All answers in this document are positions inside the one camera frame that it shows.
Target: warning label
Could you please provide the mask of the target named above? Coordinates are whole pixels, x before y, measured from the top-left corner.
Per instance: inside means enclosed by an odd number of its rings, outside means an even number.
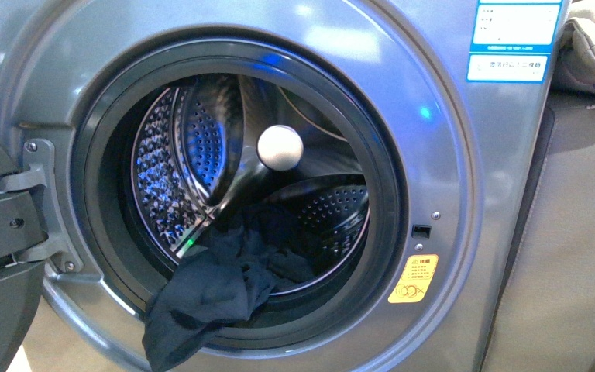
[[[439,256],[417,254],[409,257],[396,288],[389,296],[392,304],[419,302],[425,297],[435,275]]]

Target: front-load washing machine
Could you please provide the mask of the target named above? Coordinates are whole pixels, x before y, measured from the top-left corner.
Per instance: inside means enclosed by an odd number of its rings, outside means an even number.
[[[177,370],[477,369],[567,6],[0,2],[0,370],[40,295],[149,370],[146,303],[259,202],[314,275]]]

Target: laundry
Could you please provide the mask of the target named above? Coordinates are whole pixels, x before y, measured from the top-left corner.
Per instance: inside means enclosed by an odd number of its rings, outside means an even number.
[[[247,206],[210,227],[148,303],[143,346],[152,371],[194,355],[245,322],[275,288],[315,277],[319,238],[278,205]]]

